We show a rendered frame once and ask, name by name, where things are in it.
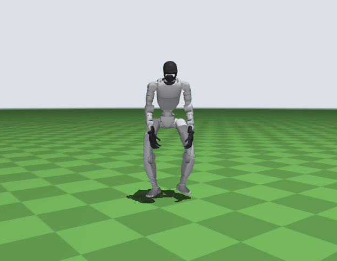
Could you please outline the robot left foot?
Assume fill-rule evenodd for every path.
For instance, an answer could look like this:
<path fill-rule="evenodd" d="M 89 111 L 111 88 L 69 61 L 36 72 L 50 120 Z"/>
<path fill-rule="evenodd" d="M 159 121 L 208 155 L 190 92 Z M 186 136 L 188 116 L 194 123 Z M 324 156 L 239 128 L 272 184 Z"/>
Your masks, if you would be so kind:
<path fill-rule="evenodd" d="M 192 194 L 191 191 L 186 187 L 186 185 L 182 185 L 181 187 L 179 186 L 179 184 L 177 184 L 176 190 L 180 191 L 183 194 Z"/>

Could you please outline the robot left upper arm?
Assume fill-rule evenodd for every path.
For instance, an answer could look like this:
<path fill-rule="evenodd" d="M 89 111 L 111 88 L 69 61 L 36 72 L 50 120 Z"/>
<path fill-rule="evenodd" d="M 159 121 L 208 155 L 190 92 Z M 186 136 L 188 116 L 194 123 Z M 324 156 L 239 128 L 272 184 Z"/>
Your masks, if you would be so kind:
<path fill-rule="evenodd" d="M 188 82 L 184 82 L 184 81 L 180 81 L 181 83 L 181 87 L 184 95 L 184 101 L 185 101 L 185 105 L 184 105 L 184 110 L 185 112 L 189 112 L 192 111 L 191 110 L 191 89 L 190 89 L 190 84 Z"/>

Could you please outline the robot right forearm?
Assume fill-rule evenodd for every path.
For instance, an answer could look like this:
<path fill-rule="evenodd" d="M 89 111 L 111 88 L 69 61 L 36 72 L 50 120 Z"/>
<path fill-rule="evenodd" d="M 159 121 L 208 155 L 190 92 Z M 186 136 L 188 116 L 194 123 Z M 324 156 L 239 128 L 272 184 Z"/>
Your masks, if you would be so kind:
<path fill-rule="evenodd" d="M 146 126 L 147 131 L 151 131 L 151 126 L 154 126 L 153 123 L 153 114 L 151 112 L 148 112 L 148 106 L 145 105 L 145 118 L 146 118 Z"/>

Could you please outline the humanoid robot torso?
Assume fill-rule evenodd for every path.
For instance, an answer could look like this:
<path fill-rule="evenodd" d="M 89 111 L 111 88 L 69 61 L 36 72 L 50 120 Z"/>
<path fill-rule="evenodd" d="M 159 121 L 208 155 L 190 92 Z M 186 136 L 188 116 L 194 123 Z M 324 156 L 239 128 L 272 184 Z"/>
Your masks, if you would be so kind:
<path fill-rule="evenodd" d="M 182 87 L 178 78 L 174 80 L 175 83 L 172 85 L 166 85 L 164 81 L 167 81 L 162 80 L 163 78 L 157 80 L 157 102 L 160 109 L 163 110 L 162 114 L 160 114 L 160 127 L 174 128 L 175 114 L 173 114 L 173 110 L 179 104 Z"/>

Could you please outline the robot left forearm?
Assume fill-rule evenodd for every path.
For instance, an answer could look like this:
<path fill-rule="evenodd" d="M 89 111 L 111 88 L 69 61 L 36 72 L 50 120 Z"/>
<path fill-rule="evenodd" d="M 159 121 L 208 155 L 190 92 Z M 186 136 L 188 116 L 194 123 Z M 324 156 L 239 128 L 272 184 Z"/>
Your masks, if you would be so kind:
<path fill-rule="evenodd" d="M 194 111 L 193 111 L 193 106 L 191 104 L 191 110 L 192 111 L 189 111 L 186 113 L 186 121 L 187 121 L 187 126 L 192 126 L 192 131 L 195 130 L 194 128 Z M 187 127 L 187 130 L 188 130 L 188 127 Z"/>

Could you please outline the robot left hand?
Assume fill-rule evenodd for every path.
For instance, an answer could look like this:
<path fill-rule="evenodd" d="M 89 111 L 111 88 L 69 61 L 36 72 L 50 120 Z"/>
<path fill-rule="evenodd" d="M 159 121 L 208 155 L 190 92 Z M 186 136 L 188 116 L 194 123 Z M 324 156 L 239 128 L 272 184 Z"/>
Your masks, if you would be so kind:
<path fill-rule="evenodd" d="M 185 148 L 190 148 L 192 146 L 192 142 L 193 142 L 193 139 L 194 139 L 194 136 L 193 136 L 193 133 L 194 131 L 192 131 L 192 126 L 189 126 L 188 127 L 188 138 L 185 140 L 185 142 L 188 141 L 188 144 L 186 146 L 184 146 Z"/>

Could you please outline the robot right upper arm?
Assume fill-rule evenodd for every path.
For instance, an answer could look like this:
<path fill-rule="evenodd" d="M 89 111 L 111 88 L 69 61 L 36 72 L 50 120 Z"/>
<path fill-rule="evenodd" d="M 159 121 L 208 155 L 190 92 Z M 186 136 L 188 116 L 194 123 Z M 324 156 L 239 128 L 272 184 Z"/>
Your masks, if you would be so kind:
<path fill-rule="evenodd" d="M 152 105 L 154 99 L 154 92 L 157 90 L 158 81 L 150 82 L 147 86 L 146 105 L 148 106 L 148 112 L 154 112 L 154 105 Z"/>

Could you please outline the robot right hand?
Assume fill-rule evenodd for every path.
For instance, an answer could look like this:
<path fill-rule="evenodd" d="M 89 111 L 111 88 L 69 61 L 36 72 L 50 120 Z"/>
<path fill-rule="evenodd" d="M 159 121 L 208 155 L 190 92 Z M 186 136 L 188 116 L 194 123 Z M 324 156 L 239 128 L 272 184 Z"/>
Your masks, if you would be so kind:
<path fill-rule="evenodd" d="M 155 133 L 154 127 L 151 126 L 151 131 L 148 132 L 148 134 L 149 134 L 149 141 L 150 141 L 151 147 L 152 147 L 153 149 L 156 149 L 156 148 L 159 148 L 158 146 L 161 146 L 161 145 L 159 145 L 159 144 L 157 143 L 156 138 L 157 138 L 159 141 L 160 141 L 160 139 L 159 139 L 157 136 L 155 136 L 154 133 Z M 158 146 L 157 146 L 157 145 L 158 145 Z"/>

